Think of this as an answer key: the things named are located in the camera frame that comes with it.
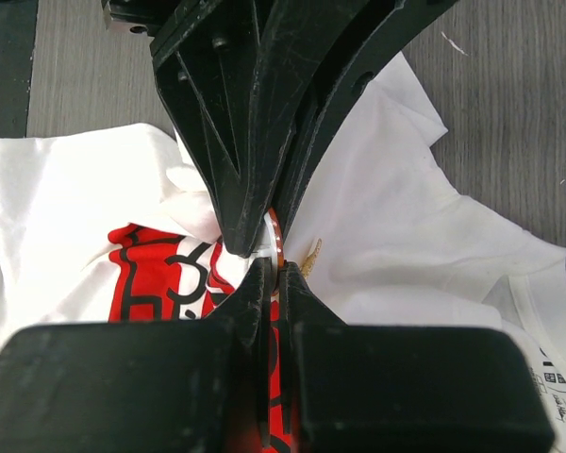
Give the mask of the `white printed t-shirt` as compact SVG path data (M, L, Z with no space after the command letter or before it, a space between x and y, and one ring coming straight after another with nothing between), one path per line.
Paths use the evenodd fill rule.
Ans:
M430 151L445 131L395 56L319 163L285 256L322 239L308 285L345 322L505 332L566 452L566 249L458 193ZM249 266L178 137L0 139L0 351L38 324L202 318Z

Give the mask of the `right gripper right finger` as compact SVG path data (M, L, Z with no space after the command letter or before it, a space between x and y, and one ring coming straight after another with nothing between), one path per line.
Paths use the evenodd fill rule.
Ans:
M547 452L524 356L481 327L344 323L288 262L279 278L282 427L295 452Z

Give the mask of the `orange round brooch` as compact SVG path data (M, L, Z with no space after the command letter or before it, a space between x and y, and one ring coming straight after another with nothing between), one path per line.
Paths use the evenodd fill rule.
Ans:
M279 273L285 264L281 228L273 208L264 214L255 248L258 258L266 258L271 265L272 296L278 294Z

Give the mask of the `gold flower brooch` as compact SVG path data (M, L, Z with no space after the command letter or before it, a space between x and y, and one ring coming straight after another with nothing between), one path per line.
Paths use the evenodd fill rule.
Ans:
M323 241L321 238L317 238L313 244L310 246L308 250L308 254L306 255L305 259L300 265L300 271L304 279L307 279L310 273L312 272L316 260L320 254L321 248L323 245Z

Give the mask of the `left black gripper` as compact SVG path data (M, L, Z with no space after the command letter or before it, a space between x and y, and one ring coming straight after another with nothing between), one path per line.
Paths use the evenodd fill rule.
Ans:
M156 85L175 130L208 187L229 252L248 257L269 208L291 222L296 196L297 124L283 141L258 141L267 119L258 103L264 61L293 1L102 0L108 30L158 35L151 46Z

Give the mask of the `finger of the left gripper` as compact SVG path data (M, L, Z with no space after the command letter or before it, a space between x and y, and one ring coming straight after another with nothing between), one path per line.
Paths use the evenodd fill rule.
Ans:
M369 1L337 38L308 84L275 186L273 209L283 239L327 147L369 82L454 4L452 0Z

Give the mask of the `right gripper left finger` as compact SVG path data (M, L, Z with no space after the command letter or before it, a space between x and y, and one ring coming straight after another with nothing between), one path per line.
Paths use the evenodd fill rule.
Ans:
M0 351L0 452L259 452L272 267L194 321L34 326Z

